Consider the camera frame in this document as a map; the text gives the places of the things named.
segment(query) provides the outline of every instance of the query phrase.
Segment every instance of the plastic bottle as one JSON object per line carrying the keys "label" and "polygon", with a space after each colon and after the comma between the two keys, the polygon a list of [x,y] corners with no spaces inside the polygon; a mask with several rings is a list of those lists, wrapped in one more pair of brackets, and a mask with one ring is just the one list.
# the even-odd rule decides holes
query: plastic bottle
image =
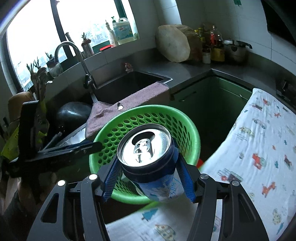
{"label": "plastic bottle", "polygon": [[118,42],[117,42],[116,36],[114,34],[114,31],[110,28],[110,25],[109,25],[109,23],[107,21],[106,21],[106,28],[108,30],[107,34],[108,34],[108,38],[109,38],[111,47],[118,46]]}
{"label": "plastic bottle", "polygon": [[124,44],[134,40],[133,32],[131,30],[131,25],[127,18],[120,18],[116,26],[114,27],[114,32],[118,40],[118,44]]}

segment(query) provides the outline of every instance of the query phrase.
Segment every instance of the cooking pot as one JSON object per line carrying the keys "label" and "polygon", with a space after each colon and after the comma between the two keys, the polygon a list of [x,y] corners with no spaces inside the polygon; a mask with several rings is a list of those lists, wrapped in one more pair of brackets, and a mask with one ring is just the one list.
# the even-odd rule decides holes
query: cooking pot
{"label": "cooking pot", "polygon": [[252,49],[251,44],[242,41],[224,40],[223,43],[226,58],[236,63],[242,63],[246,59],[246,46]]}

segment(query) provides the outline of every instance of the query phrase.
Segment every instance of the cartoon animal print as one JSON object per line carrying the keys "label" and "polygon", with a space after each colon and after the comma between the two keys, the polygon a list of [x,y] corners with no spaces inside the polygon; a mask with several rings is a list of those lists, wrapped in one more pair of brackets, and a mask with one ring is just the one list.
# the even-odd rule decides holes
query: cartoon animal print
{"label": "cartoon animal print", "polygon": [[233,180],[237,180],[238,182],[243,181],[242,177],[240,177],[236,173],[231,172],[227,169],[224,169],[223,171],[219,170],[218,175],[221,176],[222,181],[228,181],[228,182],[231,182]]}
{"label": "cartoon animal print", "polygon": [[272,219],[274,225],[279,224],[281,222],[281,215],[278,213],[277,208],[273,210],[272,215],[274,216]]}
{"label": "cartoon animal print", "polygon": [[240,128],[240,131],[241,131],[241,133],[246,133],[248,136],[250,136],[250,137],[254,137],[255,135],[254,135],[254,133],[249,129],[249,128],[247,128],[247,127],[241,127]]}
{"label": "cartoon animal print", "polygon": [[154,209],[151,209],[150,211],[142,213],[142,215],[143,215],[142,220],[146,219],[146,221],[150,221],[152,216],[154,214],[156,214],[157,210],[158,210],[158,208],[154,208]]}
{"label": "cartoon animal print", "polygon": [[283,110],[284,110],[285,112],[289,113],[289,111],[288,111],[285,107],[283,107]]}
{"label": "cartoon animal print", "polygon": [[262,107],[257,105],[256,103],[252,103],[251,106],[257,108],[258,110],[262,110]]}
{"label": "cartoon animal print", "polygon": [[279,234],[279,232],[282,230],[283,226],[284,226],[284,223],[281,223],[281,225],[279,226],[279,229],[278,229],[278,231],[276,232],[276,234],[277,234],[277,235],[278,235],[278,234]]}
{"label": "cartoon animal print", "polygon": [[266,166],[266,160],[262,157],[259,157],[257,153],[254,153],[252,158],[254,159],[254,166],[261,170],[261,167]]}
{"label": "cartoon animal print", "polygon": [[263,129],[266,129],[266,125],[262,121],[254,118],[252,120],[254,121],[255,124],[259,124]]}
{"label": "cartoon animal print", "polygon": [[168,225],[155,225],[156,231],[164,238],[165,241],[175,241],[175,231]]}
{"label": "cartoon animal print", "polygon": [[286,127],[288,129],[288,132],[290,132],[290,134],[294,136],[295,135],[294,132],[288,126],[286,126]]}
{"label": "cartoon animal print", "polygon": [[263,102],[264,102],[264,104],[267,105],[267,106],[270,106],[270,105],[271,105],[271,103],[270,103],[269,101],[265,100],[265,99],[263,99]]}
{"label": "cartoon animal print", "polygon": [[252,202],[254,202],[255,201],[255,194],[254,193],[249,193],[249,197],[250,197],[250,199],[251,199],[251,201]]}
{"label": "cartoon animal print", "polygon": [[287,156],[285,155],[285,160],[284,160],[285,164],[287,165],[287,167],[289,168],[289,170],[292,169],[293,165],[292,162],[289,161],[289,159],[287,158]]}
{"label": "cartoon animal print", "polygon": [[239,159],[243,159],[244,158],[244,154],[242,152],[239,153]]}
{"label": "cartoon animal print", "polygon": [[213,226],[213,232],[217,232],[218,228],[221,226],[221,219],[215,216],[214,226]]}
{"label": "cartoon animal print", "polygon": [[265,197],[267,197],[267,194],[269,193],[269,191],[271,190],[271,189],[276,189],[276,183],[275,182],[272,182],[271,183],[271,185],[269,186],[269,187],[266,187],[266,186],[264,186],[263,184],[262,184],[262,186],[263,186],[263,189],[262,189],[262,195],[264,195],[265,194]]}

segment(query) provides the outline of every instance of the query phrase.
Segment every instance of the dish soap bottle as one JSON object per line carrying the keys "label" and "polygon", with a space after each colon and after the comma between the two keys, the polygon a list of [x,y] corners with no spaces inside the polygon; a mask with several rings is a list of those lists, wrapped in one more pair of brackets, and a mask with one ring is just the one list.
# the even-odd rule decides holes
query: dish soap bottle
{"label": "dish soap bottle", "polygon": [[114,31],[110,28],[110,25],[107,21],[106,21],[106,28],[107,28],[107,34],[108,34],[108,38],[109,38],[111,47],[118,46],[118,41],[115,37]]}
{"label": "dish soap bottle", "polygon": [[213,25],[213,29],[210,31],[210,43],[211,43],[211,60],[217,62],[225,61],[225,50],[222,39],[222,34]]}

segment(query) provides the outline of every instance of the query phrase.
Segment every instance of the pull tab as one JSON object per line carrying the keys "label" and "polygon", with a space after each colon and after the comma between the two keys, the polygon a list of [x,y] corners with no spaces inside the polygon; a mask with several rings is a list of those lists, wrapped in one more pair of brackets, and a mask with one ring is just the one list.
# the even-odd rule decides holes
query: pull tab
{"label": "pull tab", "polygon": [[153,156],[151,141],[148,138],[139,140],[133,153],[136,155],[136,160],[141,163],[145,159],[151,159]]}

